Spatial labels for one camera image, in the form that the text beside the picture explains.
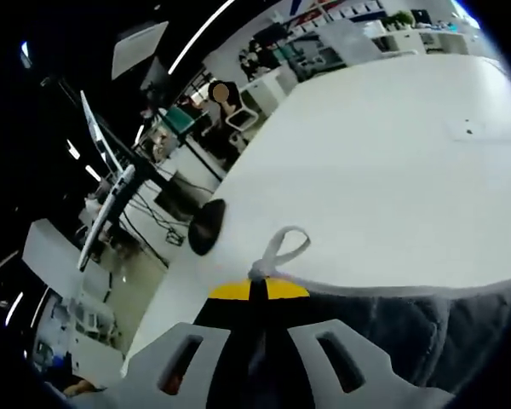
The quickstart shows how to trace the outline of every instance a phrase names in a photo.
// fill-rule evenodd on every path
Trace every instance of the yellow stripe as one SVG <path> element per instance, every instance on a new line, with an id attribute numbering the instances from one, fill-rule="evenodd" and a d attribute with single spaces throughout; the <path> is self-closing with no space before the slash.
<path id="1" fill-rule="evenodd" d="M 250 298 L 250 280 L 220 285 L 215 288 L 209 298 L 220 300 L 248 300 Z"/>
<path id="2" fill-rule="evenodd" d="M 300 285 L 292 284 L 283 279 L 266 279 L 267 294 L 269 300 L 279 298 L 308 297 L 308 291 Z"/>

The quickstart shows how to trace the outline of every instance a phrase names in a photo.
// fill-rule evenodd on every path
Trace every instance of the black object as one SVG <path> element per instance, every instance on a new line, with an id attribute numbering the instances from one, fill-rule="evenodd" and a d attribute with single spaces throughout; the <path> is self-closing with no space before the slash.
<path id="1" fill-rule="evenodd" d="M 416 23 L 432 24 L 427 10 L 411 10 Z"/>
<path id="2" fill-rule="evenodd" d="M 225 208 L 223 199 L 211 200 L 193 218 L 187 239 L 192 250 L 200 256 L 208 253 L 218 240 Z"/>
<path id="3" fill-rule="evenodd" d="M 240 62 L 240 69 L 246 74 L 248 81 L 252 81 L 257 73 L 256 64 L 245 55 L 240 55 L 238 62 Z"/>
<path id="4" fill-rule="evenodd" d="M 288 31 L 279 23 L 273 23 L 269 27 L 261 30 L 254 35 L 256 40 L 262 47 L 276 43 L 288 37 Z"/>

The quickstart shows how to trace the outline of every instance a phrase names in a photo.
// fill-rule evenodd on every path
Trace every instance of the cable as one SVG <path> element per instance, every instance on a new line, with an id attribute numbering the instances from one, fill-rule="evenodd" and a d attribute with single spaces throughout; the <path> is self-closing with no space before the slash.
<path id="1" fill-rule="evenodd" d="M 138 204 L 139 206 L 142 206 L 142 204 L 140 204 L 140 202 L 137 202 L 135 199 L 132 199 L 132 200 L 133 200 L 133 201 L 135 201 L 135 203 L 136 203 L 136 204 Z M 154 218 L 154 219 L 156 218 L 156 217 L 155 217 L 152 213 L 150 213 L 150 212 L 149 212 L 149 211 L 147 211 L 146 209 L 143 209 L 143 208 L 141 208 L 141 207 L 135 206 L 135 205 L 133 205 L 132 203 L 129 203 L 129 206 L 134 207 L 135 209 L 137 209 L 138 211 L 141 211 L 141 212 L 142 212 L 142 213 L 144 213 L 145 215 L 148 215 L 148 216 L 150 216 L 150 217 L 152 217 L 152 218 Z M 183 227 L 185 227 L 185 228 L 188 226 L 188 225 L 187 225 L 187 224 L 185 224 L 185 223 L 180 223 L 180 222 L 169 222 L 169 221 L 164 220 L 164 219 L 157 220 L 157 222 L 159 222 L 159 223 L 168 223 L 168 224 L 177 224 L 178 226 L 183 226 Z"/>
<path id="2" fill-rule="evenodd" d="M 146 200 L 139 194 L 137 193 L 136 196 L 138 196 L 140 198 L 140 200 L 142 202 L 144 202 L 143 204 L 140 203 L 138 200 L 136 200 L 135 198 L 132 198 L 132 200 L 138 204 L 139 206 L 144 206 L 146 207 L 147 211 L 149 211 L 151 213 L 151 216 L 154 218 L 154 219 L 157 219 L 158 217 L 160 217 L 160 222 L 161 223 L 167 223 L 167 224 L 176 224 L 178 226 L 184 226 L 184 227 L 187 227 L 189 225 L 189 223 L 182 223 L 182 222 L 170 222 L 168 220 L 166 220 L 162 215 L 158 214 L 154 209 L 151 208 L 151 206 L 146 202 Z"/>
<path id="3" fill-rule="evenodd" d="M 125 230 L 125 231 L 127 231 L 127 232 L 129 231 L 129 228 L 127 228 L 127 226 L 125 225 L 125 223 L 123 223 L 121 220 L 119 220 L 119 226 L 121 226 L 121 228 L 122 228 L 123 230 Z M 140 250 L 142 251 L 142 253 L 144 253 L 144 254 L 146 254 L 147 256 L 149 256 L 149 257 L 150 257 L 150 260 L 152 260 L 152 262 L 156 262 L 155 260 L 153 260 L 152 254 L 148 253 L 148 252 L 146 251 L 146 249 L 145 249 L 143 246 L 141 246 L 141 247 L 140 247 Z"/>
<path id="4" fill-rule="evenodd" d="M 166 173 L 167 175 L 170 175 L 170 176 L 174 176 L 175 174 L 172 173 L 172 172 L 169 172 L 167 170 L 164 170 L 164 169 L 160 169 L 158 167 L 156 167 L 155 169 L 157 169 L 158 172 L 163 172 L 163 173 Z M 200 190 L 203 190 L 205 192 L 208 192 L 210 194 L 214 194 L 214 192 L 212 192 L 210 189 L 207 189 L 206 187 L 202 187 L 202 186 L 197 186 L 197 185 L 193 185 L 191 182 L 189 181 L 186 181 L 185 179 L 182 179 L 181 177 L 179 176 L 176 176 L 176 178 L 179 180 L 179 181 L 182 181 L 184 182 L 186 185 L 188 186 L 191 186 L 191 187 L 195 187 L 196 189 L 200 189 Z"/>
<path id="5" fill-rule="evenodd" d="M 159 192 L 156 188 L 151 187 L 151 186 L 149 185 L 149 183 L 145 182 L 144 184 L 145 184 L 145 185 L 146 185 L 146 187 L 147 187 L 149 190 L 151 190 L 152 192 L 154 192 L 154 193 L 156 193 L 156 194 L 160 194 L 160 193 L 161 193 L 161 192 Z"/>
<path id="6" fill-rule="evenodd" d="M 142 198 L 142 196 L 137 193 L 136 194 L 141 200 L 142 202 L 144 202 L 144 205 L 146 206 L 146 209 L 149 210 L 149 212 L 151 213 L 151 216 L 153 218 L 153 220 L 161 227 L 161 228 L 167 228 L 167 235 L 166 235 L 166 241 L 172 245 L 182 245 L 183 241 L 184 241 L 184 236 L 182 236 L 181 234 L 179 234 L 171 225 L 171 223 L 174 223 L 174 222 L 168 222 L 166 220 L 164 220 L 161 215 L 159 214 L 156 214 L 155 211 L 150 207 L 150 205 L 146 202 L 146 200 L 144 198 Z"/>
<path id="7" fill-rule="evenodd" d="M 142 236 L 142 234 L 135 228 L 135 226 L 133 226 L 133 223 L 130 222 L 130 219 L 129 217 L 127 216 L 127 213 L 125 213 L 125 210 L 123 211 L 123 216 L 125 216 L 125 220 L 127 221 L 127 223 L 129 224 L 129 226 L 136 232 L 136 234 L 138 234 L 138 236 L 142 239 L 142 241 L 146 244 L 146 246 L 152 251 L 153 255 L 159 259 L 159 261 L 166 267 L 166 268 L 169 268 L 169 262 L 167 262 L 166 260 L 164 260 L 160 255 L 159 253 L 156 252 L 156 250 L 152 247 L 152 245 L 150 245 L 146 238 L 144 236 Z"/>

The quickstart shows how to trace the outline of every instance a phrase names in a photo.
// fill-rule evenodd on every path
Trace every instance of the white table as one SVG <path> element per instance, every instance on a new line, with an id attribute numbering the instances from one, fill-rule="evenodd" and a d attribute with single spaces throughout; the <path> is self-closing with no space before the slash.
<path id="1" fill-rule="evenodd" d="M 294 89 L 220 185 L 207 256 L 172 262 L 128 354 L 242 279 L 281 227 L 312 245 L 282 269 L 332 285 L 467 287 L 511 278 L 511 81 L 486 59 L 416 55 Z"/>

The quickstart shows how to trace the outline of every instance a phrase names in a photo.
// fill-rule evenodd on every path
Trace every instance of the ceiling light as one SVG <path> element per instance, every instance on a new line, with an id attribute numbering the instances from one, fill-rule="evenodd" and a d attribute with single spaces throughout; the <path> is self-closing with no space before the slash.
<path id="1" fill-rule="evenodd" d="M 11 260 L 12 258 L 14 258 L 15 256 L 17 256 L 19 254 L 19 251 L 16 250 L 14 251 L 13 253 L 11 253 L 9 256 L 5 257 L 1 262 L 0 262 L 0 268 L 2 268 L 3 266 L 5 266 L 9 260 Z"/>
<path id="2" fill-rule="evenodd" d="M 201 37 L 201 34 L 203 34 L 204 30 L 208 28 L 212 22 L 218 18 L 218 16 L 223 13 L 227 7 L 229 7 L 231 4 L 233 4 L 235 0 L 227 0 L 224 2 L 219 9 L 217 9 L 209 19 L 206 20 L 206 22 L 203 24 L 201 28 L 198 29 L 198 31 L 195 33 L 195 35 L 192 37 L 191 40 L 189 40 L 189 43 L 186 44 L 186 47 L 181 51 L 181 53 L 176 57 L 176 60 L 172 63 L 172 66 L 169 69 L 169 74 L 171 74 L 178 64 L 180 64 L 180 61 L 184 56 L 187 54 L 187 51 L 195 44 L 195 42 L 198 40 L 199 37 Z"/>
<path id="3" fill-rule="evenodd" d="M 96 179 L 96 181 L 100 181 L 101 177 L 99 176 L 99 174 L 96 173 L 95 170 L 91 168 L 89 165 L 85 166 L 85 170 L 87 170 L 89 174 Z"/>
<path id="4" fill-rule="evenodd" d="M 20 299 L 23 297 L 23 293 L 21 292 L 17 298 L 15 298 L 15 301 L 13 304 L 11 304 L 11 308 L 8 311 L 8 315 L 6 316 L 6 326 L 9 324 L 9 320 L 11 320 L 11 316 L 14 314 L 15 309 L 19 305 Z"/>
<path id="5" fill-rule="evenodd" d="M 74 159 L 79 159 L 79 152 L 78 150 L 72 145 L 72 143 L 68 140 L 66 140 L 66 143 L 68 144 L 68 152 L 74 157 Z"/>
<path id="6" fill-rule="evenodd" d="M 25 57 L 28 58 L 28 43 L 24 42 L 23 44 L 21 44 L 20 49 L 23 52 L 23 54 L 25 55 Z"/>
<path id="7" fill-rule="evenodd" d="M 135 144 L 137 144 L 140 140 L 140 137 L 142 136 L 142 131 L 144 130 L 144 124 L 140 125 L 140 128 L 138 129 L 138 133 L 136 134 L 135 138 Z"/>
<path id="8" fill-rule="evenodd" d="M 38 315 L 40 314 L 40 308 L 42 307 L 42 305 L 43 305 L 43 300 L 45 300 L 45 297 L 48 295 L 48 292 L 49 292 L 49 287 L 45 289 L 45 291 L 43 292 L 42 299 L 41 299 L 41 300 L 40 300 L 40 302 L 37 304 L 36 312 L 34 313 L 34 316 L 32 317 L 31 328 L 32 328 L 32 327 L 34 327 L 34 324 L 36 324 L 36 318 L 37 318 L 37 317 L 38 317 Z"/>

